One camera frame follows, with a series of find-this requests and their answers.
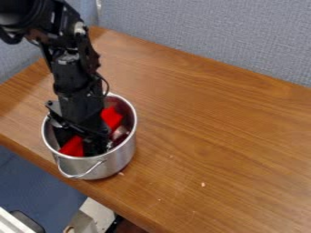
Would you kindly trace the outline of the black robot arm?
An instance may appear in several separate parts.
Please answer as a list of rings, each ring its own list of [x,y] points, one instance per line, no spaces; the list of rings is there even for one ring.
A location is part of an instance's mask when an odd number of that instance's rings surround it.
[[[106,151],[109,128],[101,119],[109,84],[97,72],[88,26],[64,0],[0,0],[0,40],[26,40],[41,50],[53,75],[56,101],[46,101],[57,142],[81,137],[84,155]]]

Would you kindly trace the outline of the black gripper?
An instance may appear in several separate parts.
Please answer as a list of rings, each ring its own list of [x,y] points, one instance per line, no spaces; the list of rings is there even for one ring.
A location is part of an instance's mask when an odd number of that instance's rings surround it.
[[[56,59],[50,70],[57,100],[48,101],[46,108],[58,145],[62,147],[73,136],[81,136],[84,156],[101,155],[109,141],[109,129],[101,120],[101,75],[84,70],[78,59]]]

